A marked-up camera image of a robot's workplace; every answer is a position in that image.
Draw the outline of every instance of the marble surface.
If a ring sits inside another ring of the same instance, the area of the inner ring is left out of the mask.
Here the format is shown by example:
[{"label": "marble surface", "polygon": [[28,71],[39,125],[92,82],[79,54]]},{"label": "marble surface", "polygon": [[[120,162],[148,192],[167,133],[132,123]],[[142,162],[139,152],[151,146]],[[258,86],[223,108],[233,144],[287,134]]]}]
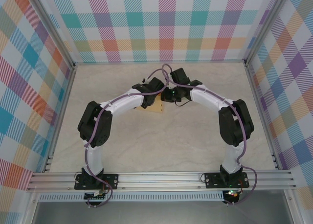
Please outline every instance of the marble surface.
[{"label": "marble surface", "polygon": [[[255,131],[241,162],[254,169],[275,169],[242,63],[182,63],[191,80],[212,91],[246,101]],[[77,125],[88,102],[104,102],[140,83],[161,64],[79,66],[53,157],[51,172],[76,172],[84,165]],[[163,80],[160,72],[156,77]],[[164,103],[163,113],[130,110],[113,118],[102,162],[107,172],[219,170],[225,143],[218,115],[190,102],[183,107]]]}]

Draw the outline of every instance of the plaid fabric backdrop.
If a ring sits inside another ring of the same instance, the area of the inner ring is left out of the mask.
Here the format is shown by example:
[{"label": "plaid fabric backdrop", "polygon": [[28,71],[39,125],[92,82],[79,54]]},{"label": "plaid fabric backdrop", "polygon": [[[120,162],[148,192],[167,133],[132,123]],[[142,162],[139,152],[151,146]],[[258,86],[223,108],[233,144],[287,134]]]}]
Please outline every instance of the plaid fabric backdrop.
[{"label": "plaid fabric backdrop", "polygon": [[274,0],[42,2],[74,60],[144,62],[241,60]]},{"label": "plaid fabric backdrop", "polygon": [[44,162],[69,67],[28,0],[0,0],[0,224]]},{"label": "plaid fabric backdrop", "polygon": [[280,160],[313,217],[313,0],[287,0],[251,72]]}]

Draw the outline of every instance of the wooden block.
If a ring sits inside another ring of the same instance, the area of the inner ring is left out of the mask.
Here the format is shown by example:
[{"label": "wooden block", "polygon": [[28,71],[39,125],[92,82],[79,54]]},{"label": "wooden block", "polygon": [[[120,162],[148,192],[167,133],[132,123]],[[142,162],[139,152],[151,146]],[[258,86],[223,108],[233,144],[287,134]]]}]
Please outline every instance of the wooden block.
[{"label": "wooden block", "polygon": [[155,102],[151,105],[148,106],[146,109],[142,107],[137,107],[136,109],[142,110],[142,111],[149,111],[149,112],[163,112],[163,102],[161,101],[161,95],[156,96]]}]

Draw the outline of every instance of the gray floor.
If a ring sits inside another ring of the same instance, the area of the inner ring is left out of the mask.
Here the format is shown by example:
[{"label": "gray floor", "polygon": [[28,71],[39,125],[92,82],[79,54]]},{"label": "gray floor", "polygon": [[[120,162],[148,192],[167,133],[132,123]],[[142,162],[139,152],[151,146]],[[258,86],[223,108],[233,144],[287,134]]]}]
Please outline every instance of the gray floor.
[{"label": "gray floor", "polygon": [[84,202],[42,202],[34,224],[291,224],[283,194],[255,191],[236,207],[222,202],[110,202],[89,209]]},{"label": "gray floor", "polygon": [[[259,114],[242,63],[183,63],[191,80],[229,99],[246,101],[255,131],[242,164],[258,170],[274,169]],[[76,172],[84,165],[84,148],[77,125],[88,102],[104,102],[140,83],[161,64],[79,66],[63,120],[51,172]],[[160,72],[156,77],[164,80]],[[225,143],[218,114],[196,103],[177,107],[164,103],[163,113],[136,109],[113,118],[102,163],[107,172],[219,170]]]}]

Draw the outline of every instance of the black mounting plate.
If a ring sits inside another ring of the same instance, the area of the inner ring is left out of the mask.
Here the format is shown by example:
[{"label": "black mounting plate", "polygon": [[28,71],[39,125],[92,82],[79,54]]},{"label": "black mounting plate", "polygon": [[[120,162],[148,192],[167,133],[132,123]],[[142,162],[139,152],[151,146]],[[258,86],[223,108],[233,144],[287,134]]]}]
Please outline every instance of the black mounting plate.
[{"label": "black mounting plate", "polygon": [[238,180],[226,186],[224,181],[220,177],[220,173],[204,173],[204,181],[206,188],[248,188],[249,180],[246,173],[241,173]]},{"label": "black mounting plate", "polygon": [[[113,190],[117,189],[118,185],[118,174],[101,174],[99,178],[103,181],[106,181],[108,184],[111,185]],[[103,189],[103,183],[89,183],[83,174],[76,175],[76,182],[74,185],[75,190],[107,190],[108,186],[106,185]]]}]

